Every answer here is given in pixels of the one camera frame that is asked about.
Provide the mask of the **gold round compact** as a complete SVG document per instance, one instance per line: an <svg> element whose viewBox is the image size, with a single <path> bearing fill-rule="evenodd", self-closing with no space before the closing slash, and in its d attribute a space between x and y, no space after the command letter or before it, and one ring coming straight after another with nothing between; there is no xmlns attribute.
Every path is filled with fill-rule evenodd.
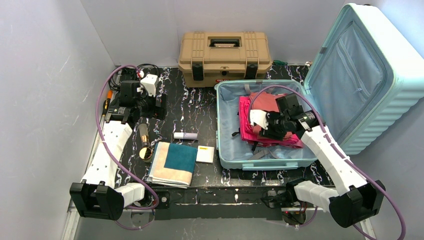
<svg viewBox="0 0 424 240"><path fill-rule="evenodd" d="M152 161L153 150L150 147L143 147L139 151L140 159L145 163L150 163Z"/></svg>

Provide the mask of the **white square packet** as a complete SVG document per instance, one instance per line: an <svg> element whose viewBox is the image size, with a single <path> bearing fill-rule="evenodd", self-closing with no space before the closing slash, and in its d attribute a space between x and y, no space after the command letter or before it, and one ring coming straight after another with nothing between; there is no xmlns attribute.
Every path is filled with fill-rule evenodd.
<svg viewBox="0 0 424 240"><path fill-rule="evenodd" d="M199 145L197 147L196 162L212 164L215 157L215 148L213 146Z"/></svg>

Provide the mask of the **pink camouflage pants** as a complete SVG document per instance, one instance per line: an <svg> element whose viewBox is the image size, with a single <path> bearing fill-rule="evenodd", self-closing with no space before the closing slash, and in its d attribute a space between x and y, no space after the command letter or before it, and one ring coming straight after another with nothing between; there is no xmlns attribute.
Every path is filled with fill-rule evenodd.
<svg viewBox="0 0 424 240"><path fill-rule="evenodd" d="M253 133L252 126L248 123L247 114L245 112L238 112L238 123L239 129L231 134L231 137L240 136L242 141L247 142L250 145L256 147L274 147L274 146L283 146L293 149L301 149L303 147L302 142L297 137L296 134L288 132L283 140L275 140L271 138L266 138L260 135Z"/></svg>

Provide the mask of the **light blue open suitcase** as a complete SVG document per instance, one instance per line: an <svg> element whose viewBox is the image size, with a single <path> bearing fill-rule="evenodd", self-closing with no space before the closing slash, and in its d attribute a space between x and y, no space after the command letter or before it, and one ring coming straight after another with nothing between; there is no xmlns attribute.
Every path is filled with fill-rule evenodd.
<svg viewBox="0 0 424 240"><path fill-rule="evenodd" d="M253 159L255 148L237 134L239 99L253 92L304 95L349 156L364 150L424 96L424 72L412 67L421 55L374 6L346 4L330 29L304 83L294 80L230 80L215 86L216 147L226 169L289 170L307 167L316 156L306 146L271 146Z"/></svg>

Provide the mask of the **magenta shorts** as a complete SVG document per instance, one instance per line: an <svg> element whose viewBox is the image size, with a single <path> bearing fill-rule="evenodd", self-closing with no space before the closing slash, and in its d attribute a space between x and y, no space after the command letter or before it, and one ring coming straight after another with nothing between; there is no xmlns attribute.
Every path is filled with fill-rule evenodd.
<svg viewBox="0 0 424 240"><path fill-rule="evenodd" d="M240 96L239 97L239 122L240 122L240 134L241 140L246 141L249 144L253 145L255 142L258 142L260 147L270 147L270 146L285 146L289 148L302 148L303 144L296 134L288 132L283 140L275 140L259 135L261 127L259 125L251 126L248 123L248 110L251 100L256 96L256 92L253 92L250 96ZM265 93L265 95L259 96L254 104L253 109L264 110L264 111L278 111L277 105L274 103L271 105L271 100L275 100L276 97L282 97L284 94L277 96L272 96L271 94Z"/></svg>

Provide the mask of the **green handled screwdriver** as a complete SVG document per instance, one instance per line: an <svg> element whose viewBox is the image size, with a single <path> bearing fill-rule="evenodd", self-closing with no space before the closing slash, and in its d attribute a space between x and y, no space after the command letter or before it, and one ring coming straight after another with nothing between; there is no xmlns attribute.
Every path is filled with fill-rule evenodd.
<svg viewBox="0 0 424 240"><path fill-rule="evenodd" d="M275 66L286 66L286 65L288 65L288 63L287 63L287 62L285 62L285 61L281 61L281 60L274 60L274 61L272 62L272 64L273 64L273 65L275 65Z"/></svg>

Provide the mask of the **tan plastic toolbox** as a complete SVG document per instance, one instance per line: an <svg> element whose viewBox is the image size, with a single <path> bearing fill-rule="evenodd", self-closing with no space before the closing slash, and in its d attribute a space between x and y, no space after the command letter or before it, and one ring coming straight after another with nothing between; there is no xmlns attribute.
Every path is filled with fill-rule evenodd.
<svg viewBox="0 0 424 240"><path fill-rule="evenodd" d="M263 32L187 32L181 39L178 68L188 88L224 81L264 79L272 66Z"/></svg>

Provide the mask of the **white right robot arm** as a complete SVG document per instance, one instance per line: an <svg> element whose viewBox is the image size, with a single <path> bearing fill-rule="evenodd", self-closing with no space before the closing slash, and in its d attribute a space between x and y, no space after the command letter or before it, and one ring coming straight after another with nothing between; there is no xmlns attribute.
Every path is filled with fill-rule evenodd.
<svg viewBox="0 0 424 240"><path fill-rule="evenodd" d="M385 189L381 181L366 179L351 166L338 143L333 139L317 111L305 111L295 93L275 100L277 111L253 109L249 119L261 127L261 135L270 139L296 134L318 158L330 175L334 187L324 187L309 180L298 179L286 184L280 196L287 203L307 202L331 214L335 222L350 227L379 213Z"/></svg>

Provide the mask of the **orange handled screwdriver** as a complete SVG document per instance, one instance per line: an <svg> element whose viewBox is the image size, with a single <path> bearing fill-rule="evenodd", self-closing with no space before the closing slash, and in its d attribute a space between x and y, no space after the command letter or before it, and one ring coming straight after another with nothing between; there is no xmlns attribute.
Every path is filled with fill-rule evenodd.
<svg viewBox="0 0 424 240"><path fill-rule="evenodd" d="M114 92L112 90L109 90L106 96L106 99L103 102L103 106L102 106L102 113L101 113L101 117L100 117L100 121L99 123L102 124L102 122L104 121L106 114L108 112L108 108L110 105L110 102L112 100Z"/></svg>

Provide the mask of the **rust red cloth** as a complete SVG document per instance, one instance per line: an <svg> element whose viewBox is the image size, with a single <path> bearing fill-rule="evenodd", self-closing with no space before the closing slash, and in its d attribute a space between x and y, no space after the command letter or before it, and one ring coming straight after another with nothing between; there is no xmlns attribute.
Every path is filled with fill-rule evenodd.
<svg viewBox="0 0 424 240"><path fill-rule="evenodd" d="M254 97L258 95L258 92L252 92L249 95L249 99L252 101ZM263 111L273 111L279 112L276 99L287 95L286 93L282 94L271 94L267 92L262 92L252 104L252 110L263 110ZM259 135L259 132L262 128L259 125L252 127L254 134Z"/></svg>

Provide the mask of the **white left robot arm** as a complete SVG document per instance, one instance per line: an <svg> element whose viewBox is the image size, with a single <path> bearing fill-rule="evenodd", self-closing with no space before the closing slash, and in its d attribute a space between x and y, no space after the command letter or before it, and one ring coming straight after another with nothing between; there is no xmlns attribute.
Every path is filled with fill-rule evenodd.
<svg viewBox="0 0 424 240"><path fill-rule="evenodd" d="M154 198L151 209L159 203L157 193L120 163L135 123L141 117L162 120L166 115L166 95L156 98L158 81L151 74L124 80L115 97L105 100L97 123L100 142L81 181L69 190L81 217L116 221L124 208L143 200L146 191Z"/></svg>

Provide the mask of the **teal and beige towel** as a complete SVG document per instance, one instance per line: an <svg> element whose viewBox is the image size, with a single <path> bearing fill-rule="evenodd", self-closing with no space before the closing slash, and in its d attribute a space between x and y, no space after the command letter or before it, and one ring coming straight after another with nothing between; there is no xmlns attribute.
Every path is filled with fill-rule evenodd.
<svg viewBox="0 0 424 240"><path fill-rule="evenodd" d="M198 150L160 141L155 145L146 180L152 184L187 189L192 181Z"/></svg>

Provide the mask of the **white lavender tube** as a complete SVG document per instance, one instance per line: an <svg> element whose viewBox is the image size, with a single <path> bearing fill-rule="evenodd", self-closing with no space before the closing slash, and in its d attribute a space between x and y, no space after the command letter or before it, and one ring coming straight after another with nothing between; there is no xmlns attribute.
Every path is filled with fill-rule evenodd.
<svg viewBox="0 0 424 240"><path fill-rule="evenodd" d="M192 133L192 132L174 132L173 133L174 139L177 140L192 140L196 141L198 139L198 133Z"/></svg>

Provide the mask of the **clear gold perfume bottle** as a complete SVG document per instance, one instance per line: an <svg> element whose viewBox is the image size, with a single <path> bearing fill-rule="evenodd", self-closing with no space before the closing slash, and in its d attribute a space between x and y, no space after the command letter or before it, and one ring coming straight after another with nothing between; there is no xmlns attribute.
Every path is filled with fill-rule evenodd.
<svg viewBox="0 0 424 240"><path fill-rule="evenodd" d="M150 147L148 126L145 123L141 123L138 129L139 129L139 135L141 139L141 147L142 148Z"/></svg>

